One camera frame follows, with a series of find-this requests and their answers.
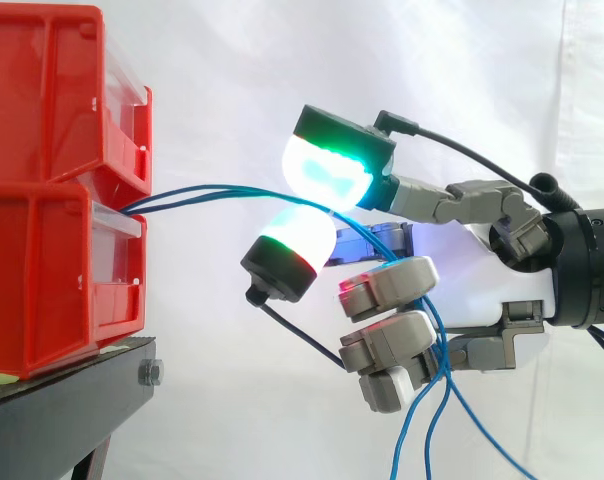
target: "cable connector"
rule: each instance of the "cable connector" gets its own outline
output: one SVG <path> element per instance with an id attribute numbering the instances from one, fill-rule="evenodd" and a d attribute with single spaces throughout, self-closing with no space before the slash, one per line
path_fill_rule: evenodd
<path id="1" fill-rule="evenodd" d="M 386 110 L 381 110 L 378 113 L 378 118 L 376 118 L 373 126 L 387 136 L 393 132 L 413 136 L 417 135 L 420 131 L 420 125 L 417 122 Z"/>

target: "green glowing light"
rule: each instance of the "green glowing light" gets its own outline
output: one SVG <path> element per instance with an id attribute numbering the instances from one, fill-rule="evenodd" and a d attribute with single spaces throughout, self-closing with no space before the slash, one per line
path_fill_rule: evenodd
<path id="1" fill-rule="evenodd" d="M 331 218 L 307 206 L 284 210 L 264 229 L 262 235 L 293 250 L 316 272 L 329 259 L 336 242 L 335 225 Z"/>
<path id="2" fill-rule="evenodd" d="M 318 148 L 295 135 L 282 157 L 293 191 L 338 212 L 355 208 L 373 181 L 358 159 Z"/>

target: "white backdrop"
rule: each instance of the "white backdrop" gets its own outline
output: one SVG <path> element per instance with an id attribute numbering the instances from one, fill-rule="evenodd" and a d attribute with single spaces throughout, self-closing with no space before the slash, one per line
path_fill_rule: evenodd
<path id="1" fill-rule="evenodd" d="M 305 103 L 357 123 L 389 109 L 477 148 L 524 179 L 558 175 L 604 206 L 604 1 L 101 0 L 110 33 L 154 90 L 154 190 L 238 183 L 286 191 L 282 149 Z M 445 185 L 489 174 L 421 139 L 396 170 Z M 386 478 L 402 414 L 381 416 L 346 375 L 244 301 L 239 261 L 284 205 L 225 201 L 149 215 L 147 335 L 166 365 L 155 398 L 113 436 L 105 478 Z M 381 214 L 358 212 L 378 222 Z M 333 350 L 354 327 L 323 272 L 277 305 Z M 552 330 L 537 362 L 461 373 L 490 431 L 540 478 L 604 479 L 604 354 Z M 426 426 L 400 478 L 422 478 Z M 521 478 L 452 400 L 435 478 Z"/>

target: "blue cable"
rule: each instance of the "blue cable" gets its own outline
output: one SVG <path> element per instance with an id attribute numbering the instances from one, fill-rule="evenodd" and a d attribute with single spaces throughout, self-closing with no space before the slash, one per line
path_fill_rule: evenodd
<path id="1" fill-rule="evenodd" d="M 179 194 L 184 194 L 184 193 L 199 191 L 199 190 L 222 190 L 222 191 L 200 195 L 198 197 L 189 198 L 189 199 L 182 200 L 179 202 L 173 202 L 173 203 L 163 204 L 163 205 L 156 205 L 156 206 L 146 207 L 146 208 L 137 208 L 141 205 L 152 202 L 154 200 L 160 200 L 162 198 L 166 198 L 169 196 L 179 195 Z M 140 200 L 138 202 L 135 202 L 135 203 L 125 207 L 124 209 L 121 210 L 121 212 L 126 215 L 136 215 L 136 214 L 141 215 L 143 213 L 157 212 L 157 211 L 166 210 L 166 209 L 170 209 L 170 208 L 177 208 L 177 207 L 184 206 L 184 205 L 195 205 L 198 203 L 204 203 L 204 202 L 209 202 L 209 201 L 213 201 L 213 200 L 222 200 L 225 198 L 251 198 L 251 197 L 280 198 L 282 200 L 286 200 L 286 201 L 289 201 L 292 203 L 297 203 L 300 205 L 308 205 L 308 206 L 317 208 L 325 213 L 331 214 L 331 215 L 335 216 L 336 218 L 338 218 L 339 220 L 341 220 L 342 222 L 344 222 L 349 227 L 351 227 L 358 234 L 360 234 L 360 236 L 362 236 L 365 240 L 367 240 L 378 252 L 380 252 L 382 255 L 384 255 L 388 261 L 397 260 L 397 257 L 395 256 L 395 254 L 388 247 L 386 247 L 386 245 L 384 245 L 371 231 L 367 230 L 366 227 L 359 224 L 355 220 L 352 220 L 351 218 L 346 217 L 340 213 L 333 212 L 331 209 L 329 209 L 323 205 L 320 205 L 320 204 L 317 204 L 314 202 L 310 202 L 308 200 L 304 200 L 304 199 L 301 199 L 298 197 L 293 197 L 291 195 L 285 195 L 285 194 L 273 192 L 270 190 L 264 190 L 264 189 L 260 189 L 260 188 L 245 187 L 245 186 L 240 186 L 240 185 L 225 185 L 225 184 L 197 185 L 197 186 L 192 186 L 192 187 L 185 187 L 185 188 L 181 188 L 181 189 L 177 189 L 177 190 L 171 190 L 168 192 L 164 192 L 164 193 L 161 193 L 158 195 L 153 195 L 151 197 L 147 197 L 143 200 Z M 428 298 L 428 296 L 424 296 L 423 299 L 421 299 L 417 302 L 418 308 L 423 308 L 422 300 L 427 304 L 427 306 L 431 312 L 431 315 L 433 315 L 433 318 L 435 319 L 435 321 L 438 325 L 438 329 L 439 329 L 438 337 L 439 338 L 437 338 L 437 340 L 436 340 L 436 346 L 434 347 L 434 351 L 436 351 L 438 354 L 438 361 L 440 363 L 440 368 L 438 369 L 438 372 L 437 372 L 436 376 L 433 378 L 433 380 L 431 380 L 431 382 L 429 382 L 429 384 L 418 394 L 418 396 L 411 403 L 411 407 L 409 408 L 409 412 L 407 413 L 404 424 L 402 425 L 402 429 L 400 431 L 400 435 L 398 436 L 398 441 L 395 446 L 395 451 L 394 451 L 394 455 L 393 455 L 393 466 L 391 469 L 391 480 L 397 479 L 402 445 L 404 443 L 404 440 L 408 433 L 409 426 L 413 419 L 413 415 L 415 414 L 415 411 L 416 411 L 418 405 L 420 404 L 422 399 L 429 393 L 429 391 L 433 388 L 433 386 L 438 381 L 440 381 L 443 377 L 446 377 L 446 381 L 447 381 L 446 391 L 445 391 L 444 397 L 442 399 L 442 402 L 440 403 L 440 406 L 438 407 L 438 410 L 436 411 L 433 419 L 431 420 L 431 424 L 429 425 L 429 430 L 427 431 L 427 437 L 426 437 L 426 441 L 425 441 L 424 454 L 425 454 L 425 467 L 426 467 L 426 471 L 427 471 L 427 478 L 428 479 L 431 478 L 431 466 L 430 466 L 431 438 L 433 436 L 433 432 L 435 430 L 437 422 L 440 419 L 440 416 L 442 415 L 444 408 L 446 407 L 446 404 L 447 404 L 449 396 L 450 396 L 450 392 L 452 390 L 453 393 L 455 394 L 455 396 L 458 398 L 458 400 L 462 404 L 462 406 L 464 407 L 464 409 L 466 410 L 466 412 L 468 413 L 469 417 L 471 417 L 471 420 L 473 420 L 473 422 L 475 423 L 477 428 L 482 432 L 482 434 L 487 438 L 487 440 L 489 440 L 489 442 L 491 442 L 491 444 L 496 448 L 496 450 L 498 450 L 498 452 L 500 452 L 500 454 L 502 454 L 502 456 L 509 463 L 511 463 L 511 465 L 513 465 L 513 467 L 515 467 L 520 473 L 522 473 L 525 477 L 527 477 L 531 480 L 536 480 L 536 478 L 533 475 L 531 475 L 527 470 L 525 470 L 522 466 L 520 466 L 504 450 L 504 448 L 491 436 L 491 434 L 482 425 L 482 423 L 477 418 L 477 416 L 475 415 L 475 413 L 473 412 L 473 410 L 471 409 L 469 404 L 466 402 L 466 400 L 462 396 L 462 393 L 459 391 L 457 385 L 455 384 L 455 382 L 453 381 L 453 378 L 451 376 L 451 366 L 450 366 L 449 360 L 448 360 L 448 342 L 447 342 L 447 338 L 446 338 L 446 329 L 444 328 L 442 319 L 440 318 L 440 315 L 438 314 L 437 309 L 435 308 L 435 306 L 433 305 L 431 300 Z"/>
<path id="2" fill-rule="evenodd" d="M 427 306 L 429 307 L 429 310 L 431 311 L 431 314 L 433 315 L 433 318 L 435 318 L 435 321 L 438 324 L 438 328 L 440 330 L 440 333 L 443 334 L 442 335 L 442 349 L 443 349 L 443 353 L 446 353 L 447 356 L 448 356 L 448 345 L 447 345 L 447 339 L 446 339 L 446 330 L 444 328 L 444 324 L 442 322 L 442 319 L 440 318 L 440 315 L 439 315 L 437 309 L 435 308 L 435 306 L 433 305 L 433 303 L 431 302 L 431 300 L 428 297 L 425 296 L 424 297 L 424 301 L 426 302 Z M 478 430 L 480 430 L 480 432 L 482 432 L 482 434 L 486 437 L 486 439 L 495 447 L 495 449 L 498 452 L 500 452 L 500 454 L 516 470 L 518 470 L 522 475 L 524 475 L 526 478 L 528 478 L 530 480 L 537 480 L 536 477 L 534 477 L 524 467 L 522 467 L 518 462 L 516 462 L 515 459 L 513 457 L 511 457 L 511 455 L 509 455 L 507 453 L 507 451 L 497 442 L 497 440 L 495 438 L 493 438 L 493 436 L 487 431 L 487 429 L 484 427 L 484 425 L 482 425 L 482 423 L 480 422 L 480 420 L 478 419 L 478 417 L 473 412 L 473 409 L 471 409 L 471 407 L 469 406 L 469 404 L 466 402 L 466 400 L 462 396 L 462 393 L 458 389 L 457 385 L 453 381 L 453 377 L 451 375 L 451 368 L 450 368 L 450 366 L 445 369 L 445 375 L 446 375 L 446 379 L 447 379 L 447 385 L 450 385 L 451 390 L 453 390 L 453 393 L 455 394 L 455 396 L 458 398 L 458 400 L 462 404 L 462 407 L 464 407 L 464 410 L 466 410 L 466 413 L 469 415 L 469 417 L 471 417 L 471 420 L 473 420 L 473 423 L 475 423 L 475 426 L 478 428 Z"/>
<path id="3" fill-rule="evenodd" d="M 139 205 L 143 205 L 154 200 L 159 200 L 162 198 L 166 198 L 173 195 L 180 195 L 187 192 L 198 191 L 198 190 L 216 190 L 216 189 L 225 189 L 222 192 L 214 192 L 208 193 L 205 195 L 201 195 L 199 197 L 188 198 L 186 200 L 181 200 L 178 202 L 167 203 L 162 205 L 156 205 L 152 207 L 146 208 L 135 208 Z M 224 198 L 248 198 L 248 197 L 272 197 L 279 198 L 281 200 L 286 200 L 291 203 L 296 203 L 298 205 L 308 205 L 310 207 L 317 208 L 318 210 L 323 211 L 324 213 L 328 213 L 333 215 L 338 220 L 342 221 L 349 227 L 351 227 L 354 231 L 359 233 L 365 240 L 367 240 L 378 252 L 386 257 L 388 261 L 397 260 L 396 255 L 386 246 L 384 245 L 378 237 L 373 235 L 369 230 L 366 229 L 363 225 L 359 224 L 355 220 L 342 215 L 341 213 L 335 212 L 324 205 L 320 205 L 319 203 L 311 202 L 309 200 L 305 200 L 303 198 L 294 197 L 292 195 L 285 195 L 278 192 L 273 192 L 271 190 L 265 190 L 262 188 L 253 188 L 253 187 L 245 187 L 242 185 L 225 185 L 225 184 L 211 184 L 211 185 L 197 185 L 193 187 L 185 187 L 177 190 L 171 190 L 168 192 L 160 193 L 158 195 L 153 195 L 142 199 L 138 202 L 135 202 L 121 210 L 121 212 L 125 215 L 142 215 L 144 213 L 152 213 L 159 212 L 161 210 L 168 210 L 171 208 L 182 207 L 185 205 L 195 205 L 198 203 L 210 202 L 213 200 L 221 200 Z"/>

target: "red plastic drawer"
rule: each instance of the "red plastic drawer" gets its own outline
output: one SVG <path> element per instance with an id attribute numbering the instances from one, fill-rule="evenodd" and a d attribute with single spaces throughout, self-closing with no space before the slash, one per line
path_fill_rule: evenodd
<path id="1" fill-rule="evenodd" d="M 0 373 L 28 378 L 144 327 L 146 224 L 81 185 L 0 186 Z"/>
<path id="2" fill-rule="evenodd" d="M 151 193 L 151 92 L 111 45 L 95 7 L 0 3 L 0 182 Z"/>

